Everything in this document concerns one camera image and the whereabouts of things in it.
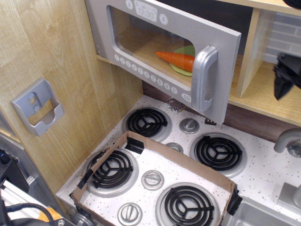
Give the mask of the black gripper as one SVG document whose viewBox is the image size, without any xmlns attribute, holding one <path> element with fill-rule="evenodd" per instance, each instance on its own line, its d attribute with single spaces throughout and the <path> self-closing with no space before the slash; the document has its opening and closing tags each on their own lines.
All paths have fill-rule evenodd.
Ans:
<svg viewBox="0 0 301 226">
<path fill-rule="evenodd" d="M 301 88 L 301 57 L 278 53 L 275 72 L 274 96 L 276 100 L 284 97 L 293 87 Z"/>
</svg>

